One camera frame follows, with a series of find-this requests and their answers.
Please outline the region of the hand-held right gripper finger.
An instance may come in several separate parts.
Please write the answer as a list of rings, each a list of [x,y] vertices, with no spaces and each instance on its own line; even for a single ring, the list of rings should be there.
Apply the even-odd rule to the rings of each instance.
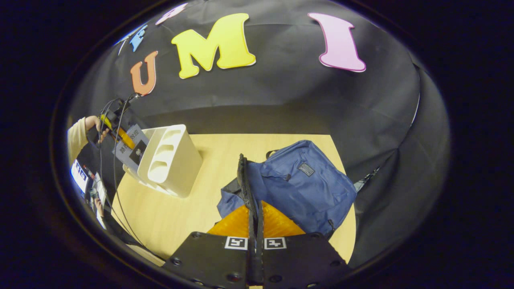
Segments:
[[[247,289],[253,278],[253,224],[249,209],[240,206],[210,231],[191,232],[163,269],[191,287]]]
[[[330,289],[344,275],[344,260],[319,232],[285,236],[299,227],[279,210],[262,202],[264,234],[260,260],[263,289]]]

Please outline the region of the grey cover book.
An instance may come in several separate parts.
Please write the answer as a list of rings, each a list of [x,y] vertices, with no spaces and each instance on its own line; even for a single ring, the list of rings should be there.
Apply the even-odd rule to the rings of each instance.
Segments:
[[[149,143],[148,137],[143,133],[143,130],[138,124],[131,126],[127,135],[134,142],[135,148],[131,149],[123,141],[119,141],[112,150],[112,154],[129,167],[132,171],[137,172],[143,155]]]

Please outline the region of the white bookshelf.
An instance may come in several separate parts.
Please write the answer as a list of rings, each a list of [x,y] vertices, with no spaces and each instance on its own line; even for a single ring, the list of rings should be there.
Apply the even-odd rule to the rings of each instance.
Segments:
[[[140,130],[146,139],[145,151],[134,155],[140,159],[136,167],[123,164],[125,173],[151,189],[180,199],[191,193],[202,166],[200,152],[187,132],[186,125],[163,126]]]

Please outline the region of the blue schoolbag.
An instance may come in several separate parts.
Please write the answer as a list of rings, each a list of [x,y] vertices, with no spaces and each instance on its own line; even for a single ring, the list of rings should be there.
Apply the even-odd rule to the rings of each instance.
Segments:
[[[243,159],[242,168],[221,189],[217,210],[222,218],[243,205],[256,214],[263,201],[307,234],[330,238],[357,196],[352,181],[310,140],[269,151],[262,163]]]

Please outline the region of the white side table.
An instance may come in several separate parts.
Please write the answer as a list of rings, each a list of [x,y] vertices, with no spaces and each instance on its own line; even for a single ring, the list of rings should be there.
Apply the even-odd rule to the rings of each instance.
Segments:
[[[106,201],[105,201],[106,200],[106,192],[105,192],[105,187],[103,185],[103,182],[102,182],[101,177],[98,172],[95,173],[93,188],[96,189],[96,194],[95,194],[96,197],[92,197],[92,208],[96,214],[96,218],[97,218],[98,222],[100,223],[101,227],[106,230],[106,226],[104,224],[104,221],[102,220],[102,214],[104,213],[104,209],[106,206],[106,204],[105,204],[106,203]],[[102,211],[100,211],[99,206],[96,205],[96,201],[95,201],[96,199],[100,200],[101,205],[102,205]]]

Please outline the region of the computer monitor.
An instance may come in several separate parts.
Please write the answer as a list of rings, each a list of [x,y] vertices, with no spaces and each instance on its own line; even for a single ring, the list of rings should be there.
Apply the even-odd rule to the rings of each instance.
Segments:
[[[88,192],[91,179],[77,159],[71,165],[70,174],[79,188],[80,194],[84,195]]]

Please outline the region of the black backdrop cloth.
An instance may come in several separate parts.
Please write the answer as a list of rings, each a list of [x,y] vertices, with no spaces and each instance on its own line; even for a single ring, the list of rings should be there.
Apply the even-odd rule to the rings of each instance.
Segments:
[[[352,181],[377,169],[355,201],[351,267],[409,238],[441,194],[451,134],[443,98],[403,44],[330,0],[183,0],[96,57],[76,89],[69,117],[99,113],[134,89],[130,68],[157,51],[156,85],[129,119],[147,127],[183,123],[193,134],[328,134]],[[224,16],[246,13],[251,66],[179,77],[173,37],[207,37]]]

